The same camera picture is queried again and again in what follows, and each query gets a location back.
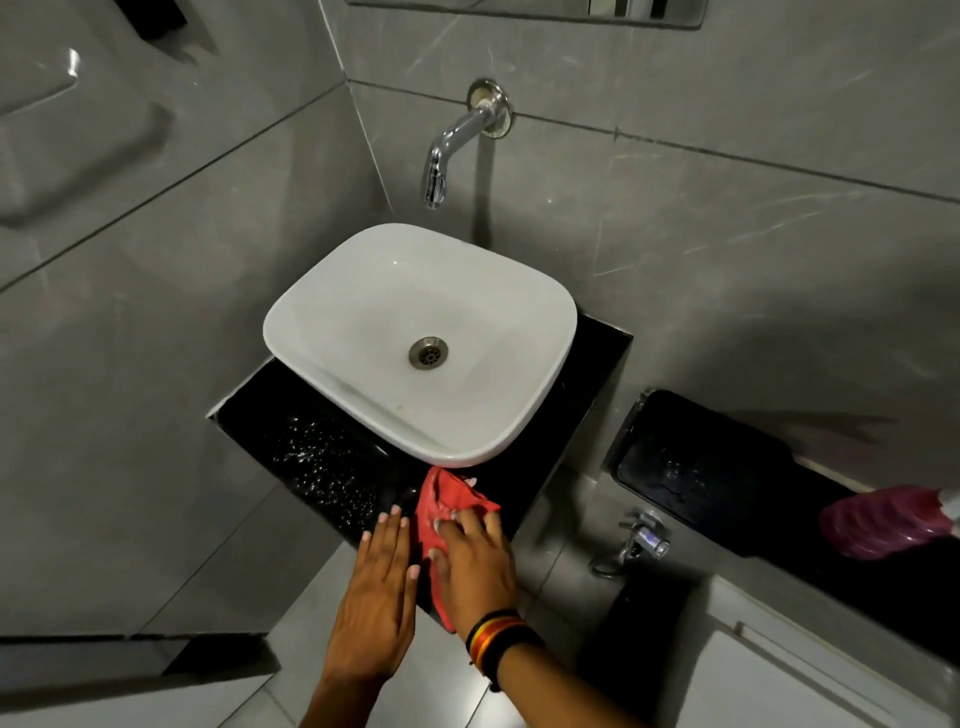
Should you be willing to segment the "person's right hand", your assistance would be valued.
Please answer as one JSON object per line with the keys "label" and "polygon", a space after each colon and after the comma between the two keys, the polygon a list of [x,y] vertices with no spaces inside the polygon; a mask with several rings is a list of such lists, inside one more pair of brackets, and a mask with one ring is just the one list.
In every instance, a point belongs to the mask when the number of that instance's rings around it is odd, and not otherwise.
{"label": "person's right hand", "polygon": [[494,547],[487,537],[486,516],[481,521],[481,544],[476,549],[456,549],[453,526],[453,516],[434,522],[450,557],[451,603],[445,605],[456,634],[465,642],[487,613],[517,610],[517,577],[510,541],[506,538],[506,551]]}

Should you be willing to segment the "person's left hand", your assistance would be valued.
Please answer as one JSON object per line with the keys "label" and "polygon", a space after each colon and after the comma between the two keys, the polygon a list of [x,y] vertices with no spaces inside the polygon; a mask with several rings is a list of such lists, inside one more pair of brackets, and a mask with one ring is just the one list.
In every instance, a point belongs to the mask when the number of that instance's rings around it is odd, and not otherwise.
{"label": "person's left hand", "polygon": [[[375,582],[366,592],[356,592],[354,564],[328,641],[322,676],[382,675],[390,679],[413,641],[415,625],[403,626],[404,581],[386,581],[386,520],[390,511],[379,514],[371,530],[375,533]],[[411,561],[411,521],[403,517],[405,577],[408,567],[416,563]]]}

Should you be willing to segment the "red cleaning cloth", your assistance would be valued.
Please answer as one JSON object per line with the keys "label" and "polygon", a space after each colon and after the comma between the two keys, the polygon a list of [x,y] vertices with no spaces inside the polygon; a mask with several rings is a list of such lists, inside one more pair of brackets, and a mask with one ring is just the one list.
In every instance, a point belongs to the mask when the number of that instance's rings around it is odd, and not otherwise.
{"label": "red cleaning cloth", "polygon": [[436,521],[451,521],[453,512],[472,509],[483,522],[488,513],[500,511],[500,506],[476,491],[473,484],[474,480],[464,480],[444,468],[431,467],[421,486],[415,509],[416,534],[423,557],[421,569],[428,573],[430,597],[439,621],[451,634],[456,631],[443,601],[437,567],[429,554],[432,551],[448,551],[446,543],[436,531]]}

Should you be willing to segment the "person's left forearm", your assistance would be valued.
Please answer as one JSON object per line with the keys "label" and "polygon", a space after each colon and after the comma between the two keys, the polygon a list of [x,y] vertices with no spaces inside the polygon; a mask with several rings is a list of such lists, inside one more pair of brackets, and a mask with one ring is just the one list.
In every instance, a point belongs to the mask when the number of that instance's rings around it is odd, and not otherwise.
{"label": "person's left forearm", "polygon": [[323,674],[297,728],[367,728],[387,681],[382,675]]}

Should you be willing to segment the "person's right forearm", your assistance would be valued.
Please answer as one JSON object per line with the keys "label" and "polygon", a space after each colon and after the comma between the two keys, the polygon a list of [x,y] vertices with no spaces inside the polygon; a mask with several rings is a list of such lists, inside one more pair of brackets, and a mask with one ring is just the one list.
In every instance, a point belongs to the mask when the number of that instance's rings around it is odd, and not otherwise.
{"label": "person's right forearm", "polygon": [[529,728],[648,728],[544,647],[520,645],[507,651],[498,679]]}

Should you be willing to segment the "black wristband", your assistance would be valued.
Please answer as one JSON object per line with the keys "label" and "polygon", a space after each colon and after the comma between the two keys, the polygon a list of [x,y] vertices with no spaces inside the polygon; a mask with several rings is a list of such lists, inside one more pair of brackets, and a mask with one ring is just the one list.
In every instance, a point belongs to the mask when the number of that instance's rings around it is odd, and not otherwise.
{"label": "black wristband", "polygon": [[488,680],[489,690],[492,693],[501,692],[498,671],[503,657],[507,651],[519,646],[544,648],[546,643],[527,623],[525,626],[514,627],[499,634],[486,651],[482,664],[483,671],[480,670]]}

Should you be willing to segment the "black granite basin counter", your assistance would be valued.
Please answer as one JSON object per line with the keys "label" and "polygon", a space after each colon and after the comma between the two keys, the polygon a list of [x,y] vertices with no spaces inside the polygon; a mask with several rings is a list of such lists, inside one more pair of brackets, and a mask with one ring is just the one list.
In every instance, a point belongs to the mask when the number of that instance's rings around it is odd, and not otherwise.
{"label": "black granite basin counter", "polygon": [[[500,505],[516,535],[561,463],[634,336],[579,314],[569,354],[533,418],[500,454],[461,467],[463,479]],[[213,422],[302,503],[357,546],[378,515],[397,505],[411,523],[430,466],[386,442],[270,359],[212,416]]]}

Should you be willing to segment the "chrome angle valve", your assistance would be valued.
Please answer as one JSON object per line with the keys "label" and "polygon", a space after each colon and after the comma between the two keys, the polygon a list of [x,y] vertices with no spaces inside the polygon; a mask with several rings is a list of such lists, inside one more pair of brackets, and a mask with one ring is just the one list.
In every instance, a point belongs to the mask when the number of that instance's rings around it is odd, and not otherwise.
{"label": "chrome angle valve", "polygon": [[668,529],[650,511],[630,510],[618,523],[618,528],[627,531],[626,540],[618,550],[591,558],[587,566],[592,576],[602,579],[627,577],[642,560],[660,561],[670,550]]}

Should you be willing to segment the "chrome basin drain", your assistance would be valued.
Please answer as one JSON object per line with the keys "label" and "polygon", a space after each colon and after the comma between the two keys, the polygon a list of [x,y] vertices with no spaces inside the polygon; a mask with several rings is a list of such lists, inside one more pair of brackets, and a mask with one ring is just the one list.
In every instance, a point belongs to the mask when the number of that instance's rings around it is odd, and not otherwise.
{"label": "chrome basin drain", "polygon": [[419,371],[430,371],[442,366],[449,357],[448,344],[439,337],[423,337],[408,351],[409,363]]}

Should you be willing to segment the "black granite ledge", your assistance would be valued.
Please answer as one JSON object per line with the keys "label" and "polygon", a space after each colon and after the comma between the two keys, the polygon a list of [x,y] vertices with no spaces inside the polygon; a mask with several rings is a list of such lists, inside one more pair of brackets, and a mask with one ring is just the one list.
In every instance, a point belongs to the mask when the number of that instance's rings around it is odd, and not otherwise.
{"label": "black granite ledge", "polygon": [[679,394],[635,403],[606,466],[623,488],[721,548],[756,558],[960,668],[960,539],[877,561],[828,543],[824,508],[853,490],[799,464],[788,446]]}

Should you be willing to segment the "white ceramic wash basin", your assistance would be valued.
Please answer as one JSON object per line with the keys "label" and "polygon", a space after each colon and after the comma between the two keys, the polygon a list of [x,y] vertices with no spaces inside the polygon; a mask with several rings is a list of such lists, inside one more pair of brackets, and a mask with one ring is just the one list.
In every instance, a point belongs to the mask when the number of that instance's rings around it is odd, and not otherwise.
{"label": "white ceramic wash basin", "polygon": [[[432,465],[502,453],[556,382],[578,326],[557,280],[412,224],[378,224],[333,249],[270,308],[269,352],[354,420]],[[417,370],[415,341],[448,358]]]}

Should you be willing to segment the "white toilet tank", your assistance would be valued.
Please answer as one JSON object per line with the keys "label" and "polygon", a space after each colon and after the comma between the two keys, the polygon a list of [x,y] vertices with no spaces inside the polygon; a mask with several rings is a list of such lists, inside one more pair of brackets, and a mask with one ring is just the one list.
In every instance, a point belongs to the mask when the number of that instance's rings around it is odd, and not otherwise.
{"label": "white toilet tank", "polygon": [[669,657],[656,728],[960,728],[960,669],[844,607],[782,613],[718,576]]}

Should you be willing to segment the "pink spray bottle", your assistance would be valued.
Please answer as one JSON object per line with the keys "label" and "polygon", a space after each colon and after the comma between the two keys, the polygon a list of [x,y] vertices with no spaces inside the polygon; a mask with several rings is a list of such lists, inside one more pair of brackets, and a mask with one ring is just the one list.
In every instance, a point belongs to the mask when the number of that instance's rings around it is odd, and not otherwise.
{"label": "pink spray bottle", "polygon": [[960,523],[960,487],[901,484],[859,492],[825,506],[820,532],[842,555],[879,561],[951,537]]}

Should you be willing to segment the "chrome wall faucet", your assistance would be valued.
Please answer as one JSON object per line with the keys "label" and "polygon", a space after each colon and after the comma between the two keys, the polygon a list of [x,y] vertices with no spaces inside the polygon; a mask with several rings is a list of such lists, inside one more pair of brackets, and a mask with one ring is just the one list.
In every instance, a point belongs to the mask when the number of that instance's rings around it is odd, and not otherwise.
{"label": "chrome wall faucet", "polygon": [[478,137],[499,140],[513,126],[514,110],[503,87],[494,79],[475,79],[466,94],[466,113],[440,132],[427,152],[421,180],[421,200],[437,210],[447,196],[450,160]]}

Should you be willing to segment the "black wall fixture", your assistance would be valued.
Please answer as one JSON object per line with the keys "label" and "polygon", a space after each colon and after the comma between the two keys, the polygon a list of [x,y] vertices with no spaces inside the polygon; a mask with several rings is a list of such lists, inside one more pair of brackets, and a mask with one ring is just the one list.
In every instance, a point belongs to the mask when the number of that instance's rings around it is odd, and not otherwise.
{"label": "black wall fixture", "polygon": [[112,0],[140,39],[153,43],[186,28],[176,0]]}

